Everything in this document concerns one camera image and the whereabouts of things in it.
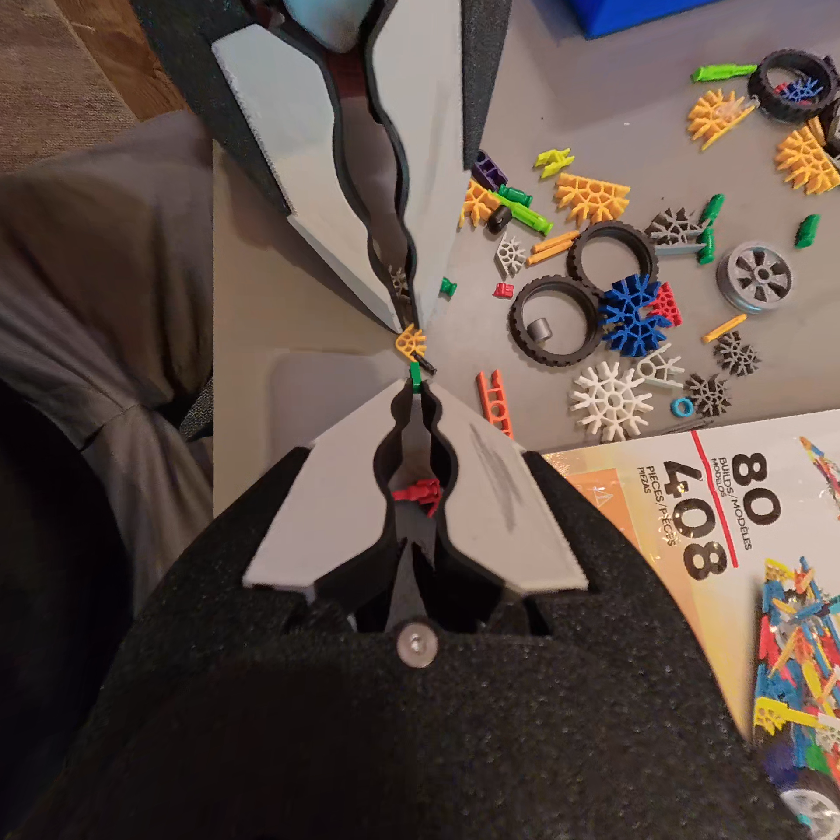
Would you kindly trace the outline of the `red fan connector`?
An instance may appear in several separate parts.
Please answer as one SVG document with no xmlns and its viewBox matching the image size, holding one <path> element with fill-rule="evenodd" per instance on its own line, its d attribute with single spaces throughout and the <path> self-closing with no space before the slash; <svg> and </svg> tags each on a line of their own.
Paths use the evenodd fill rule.
<svg viewBox="0 0 840 840">
<path fill-rule="evenodd" d="M 659 317 L 668 322 L 671 327 L 678 327 L 683 319 L 673 291 L 668 282 L 659 285 L 656 299 L 647 307 L 649 317 Z"/>
</svg>

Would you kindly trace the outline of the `blue plastic bin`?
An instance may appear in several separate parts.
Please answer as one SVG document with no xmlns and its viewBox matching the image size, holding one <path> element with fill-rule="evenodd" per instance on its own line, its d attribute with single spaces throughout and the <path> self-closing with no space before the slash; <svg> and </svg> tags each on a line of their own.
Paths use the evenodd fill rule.
<svg viewBox="0 0 840 840">
<path fill-rule="evenodd" d="M 584 37 L 598 39 L 714 1 L 566 1 Z"/>
</svg>

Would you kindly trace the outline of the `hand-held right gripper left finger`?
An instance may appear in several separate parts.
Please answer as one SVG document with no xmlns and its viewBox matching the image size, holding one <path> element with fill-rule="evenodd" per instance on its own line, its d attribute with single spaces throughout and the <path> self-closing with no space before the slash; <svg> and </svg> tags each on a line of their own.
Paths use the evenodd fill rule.
<svg viewBox="0 0 840 840">
<path fill-rule="evenodd" d="M 409 538 L 389 487 L 403 463 L 413 410 L 407 379 L 317 436 L 245 570 L 242 584 L 336 605 L 359 632 L 391 629 L 397 573 Z"/>
</svg>

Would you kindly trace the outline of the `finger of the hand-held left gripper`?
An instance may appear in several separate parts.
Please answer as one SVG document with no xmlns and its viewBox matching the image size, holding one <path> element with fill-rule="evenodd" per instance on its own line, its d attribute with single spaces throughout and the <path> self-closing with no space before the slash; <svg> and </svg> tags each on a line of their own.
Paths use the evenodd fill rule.
<svg viewBox="0 0 840 840">
<path fill-rule="evenodd" d="M 402 324 L 371 262 L 364 208 L 343 171 L 340 104 L 318 58 L 249 25 L 212 51 L 290 209 L 289 223 L 384 325 Z"/>
<path fill-rule="evenodd" d="M 416 323 L 426 327 L 458 230 L 464 162 L 461 3 L 385 2 L 366 61 L 377 115 L 395 151 Z"/>
</svg>

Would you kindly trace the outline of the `black rubber tyre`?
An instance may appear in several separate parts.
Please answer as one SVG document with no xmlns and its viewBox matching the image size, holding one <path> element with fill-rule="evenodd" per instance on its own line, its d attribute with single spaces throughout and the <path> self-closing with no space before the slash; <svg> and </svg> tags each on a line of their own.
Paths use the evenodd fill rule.
<svg viewBox="0 0 840 840">
<path fill-rule="evenodd" d="M 584 315 L 586 334 L 580 348 L 567 354 L 545 350 L 532 338 L 524 321 L 525 304 L 544 291 L 557 291 L 570 298 Z M 516 296 L 508 314 L 508 326 L 512 339 L 519 349 L 537 364 L 565 368 L 587 359 L 598 348 L 604 334 L 601 324 L 600 306 L 602 292 L 587 280 L 576 280 L 567 276 L 543 276 L 530 281 Z"/>
<path fill-rule="evenodd" d="M 782 100 L 771 83 L 770 73 L 786 70 L 798 77 L 813 77 L 823 85 L 821 97 L 811 104 Z M 798 49 L 780 49 L 767 55 L 748 80 L 748 93 L 758 100 L 759 108 L 771 119 L 781 123 L 804 123 L 818 113 L 837 95 L 839 77 L 833 59 L 820 58 Z"/>
<path fill-rule="evenodd" d="M 566 260 L 572 280 L 595 289 L 594 283 L 585 274 L 582 255 L 585 246 L 599 238 L 609 238 L 627 247 L 637 260 L 639 275 L 646 276 L 652 282 L 658 282 L 658 257 L 652 239 L 643 231 L 620 220 L 593 224 L 578 234 Z"/>
</svg>

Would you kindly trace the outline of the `printed toy packaging bag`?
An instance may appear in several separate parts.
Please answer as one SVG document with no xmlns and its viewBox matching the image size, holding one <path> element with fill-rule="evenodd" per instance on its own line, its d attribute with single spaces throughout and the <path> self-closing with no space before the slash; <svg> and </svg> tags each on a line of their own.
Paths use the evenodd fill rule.
<svg viewBox="0 0 840 840">
<path fill-rule="evenodd" d="M 838 410 L 544 458 L 667 586 L 782 801 L 838 838 Z"/>
</svg>

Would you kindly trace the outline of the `dark grey fan connector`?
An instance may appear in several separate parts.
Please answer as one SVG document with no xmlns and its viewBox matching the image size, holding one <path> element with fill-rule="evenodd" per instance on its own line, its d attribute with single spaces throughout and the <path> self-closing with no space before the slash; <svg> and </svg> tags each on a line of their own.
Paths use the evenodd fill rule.
<svg viewBox="0 0 840 840">
<path fill-rule="evenodd" d="M 658 213 L 645 228 L 645 234 L 657 257 L 696 255 L 704 244 L 699 241 L 708 221 L 693 220 L 684 207 L 670 208 Z"/>
</svg>

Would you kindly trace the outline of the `white snowflake connector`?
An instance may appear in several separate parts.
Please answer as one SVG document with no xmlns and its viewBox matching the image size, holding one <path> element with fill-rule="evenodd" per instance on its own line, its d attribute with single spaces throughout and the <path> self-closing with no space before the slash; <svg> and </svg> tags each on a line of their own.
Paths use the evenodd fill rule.
<svg viewBox="0 0 840 840">
<path fill-rule="evenodd" d="M 644 392 L 645 379 L 619 362 L 588 367 L 574 379 L 570 412 L 578 414 L 576 425 L 603 443 L 640 437 L 648 425 L 646 415 L 654 410 L 653 394 Z"/>
</svg>

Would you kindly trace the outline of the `grey wheel hub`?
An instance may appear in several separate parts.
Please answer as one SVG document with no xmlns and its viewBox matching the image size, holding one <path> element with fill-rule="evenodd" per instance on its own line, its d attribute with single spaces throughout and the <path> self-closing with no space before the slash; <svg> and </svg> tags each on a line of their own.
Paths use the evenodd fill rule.
<svg viewBox="0 0 840 840">
<path fill-rule="evenodd" d="M 787 258 L 774 246 L 746 241 L 721 257 L 717 288 L 724 300 L 746 315 L 762 315 L 784 305 L 795 288 Z"/>
</svg>

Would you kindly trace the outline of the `orange connector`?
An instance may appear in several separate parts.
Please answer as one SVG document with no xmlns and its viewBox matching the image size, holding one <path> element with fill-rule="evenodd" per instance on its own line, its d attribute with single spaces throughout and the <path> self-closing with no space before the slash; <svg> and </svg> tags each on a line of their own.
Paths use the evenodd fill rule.
<svg viewBox="0 0 840 840">
<path fill-rule="evenodd" d="M 514 439 L 501 372 L 494 370 L 487 376 L 480 371 L 476 376 L 476 384 L 484 418 L 498 431 Z"/>
</svg>

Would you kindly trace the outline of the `yellow fan connector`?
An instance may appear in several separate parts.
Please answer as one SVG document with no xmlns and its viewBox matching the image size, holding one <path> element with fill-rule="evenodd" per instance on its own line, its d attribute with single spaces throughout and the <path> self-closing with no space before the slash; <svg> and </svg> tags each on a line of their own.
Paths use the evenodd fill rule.
<svg viewBox="0 0 840 840">
<path fill-rule="evenodd" d="M 474 228 L 485 224 L 500 205 L 501 201 L 496 193 L 486 189 L 471 177 L 460 210 L 458 229 L 461 229 L 466 221 L 470 221 Z"/>
<path fill-rule="evenodd" d="M 629 185 L 562 172 L 553 197 L 558 210 L 567 211 L 566 222 L 580 228 L 584 222 L 618 220 L 627 209 L 630 191 Z"/>
<path fill-rule="evenodd" d="M 758 107 L 756 98 L 739 96 L 734 90 L 708 90 L 701 95 L 686 115 L 686 131 L 700 151 L 734 130 Z"/>
<path fill-rule="evenodd" d="M 839 186 L 838 169 L 812 130 L 793 130 L 777 147 L 773 163 L 784 174 L 784 182 L 805 195 L 821 195 Z"/>
</svg>

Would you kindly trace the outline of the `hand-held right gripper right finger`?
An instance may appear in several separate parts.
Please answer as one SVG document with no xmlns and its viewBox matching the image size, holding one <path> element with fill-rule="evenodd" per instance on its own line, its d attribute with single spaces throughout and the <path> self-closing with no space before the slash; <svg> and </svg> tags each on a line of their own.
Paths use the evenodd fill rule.
<svg viewBox="0 0 840 840">
<path fill-rule="evenodd" d="M 589 582 L 526 450 L 441 386 L 422 386 L 441 497 L 434 558 L 422 564 L 429 617 L 457 634 L 540 635 L 536 598 Z"/>
</svg>

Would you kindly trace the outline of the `dark grey snowflake connector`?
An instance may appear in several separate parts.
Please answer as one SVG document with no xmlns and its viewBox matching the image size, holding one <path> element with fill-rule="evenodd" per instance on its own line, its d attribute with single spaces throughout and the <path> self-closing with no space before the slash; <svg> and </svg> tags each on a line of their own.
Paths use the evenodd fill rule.
<svg viewBox="0 0 840 840">
<path fill-rule="evenodd" d="M 723 333 L 715 343 L 713 354 L 718 367 L 730 376 L 752 375 L 761 364 L 756 350 L 741 339 L 737 330 Z"/>
<path fill-rule="evenodd" d="M 719 374 L 702 377 L 693 373 L 686 379 L 685 390 L 695 411 L 705 418 L 719 417 L 732 405 L 728 379 Z"/>
</svg>

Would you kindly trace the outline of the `person's black top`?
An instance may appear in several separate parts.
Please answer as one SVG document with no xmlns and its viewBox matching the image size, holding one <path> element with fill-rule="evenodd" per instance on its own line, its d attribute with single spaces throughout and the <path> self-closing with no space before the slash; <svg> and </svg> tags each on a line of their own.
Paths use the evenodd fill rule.
<svg viewBox="0 0 840 840">
<path fill-rule="evenodd" d="M 60 772 L 132 615 L 132 567 L 102 483 L 1 386 L 1 830 Z"/>
</svg>

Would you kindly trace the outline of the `lime green rod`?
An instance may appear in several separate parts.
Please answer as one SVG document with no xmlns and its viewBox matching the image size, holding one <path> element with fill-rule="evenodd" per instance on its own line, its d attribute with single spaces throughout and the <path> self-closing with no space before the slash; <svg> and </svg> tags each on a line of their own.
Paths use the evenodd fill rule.
<svg viewBox="0 0 840 840">
<path fill-rule="evenodd" d="M 551 233 L 553 222 L 550 222 L 546 217 L 521 203 L 513 202 L 504 197 L 500 197 L 499 200 L 501 204 L 510 209 L 513 219 L 525 224 L 542 236 L 548 236 Z"/>
<path fill-rule="evenodd" d="M 694 83 L 727 81 L 733 78 L 749 77 L 756 71 L 756 69 L 758 69 L 758 66 L 754 64 L 743 65 L 731 62 L 716 65 L 705 65 L 694 70 L 691 73 L 690 78 Z"/>
</svg>

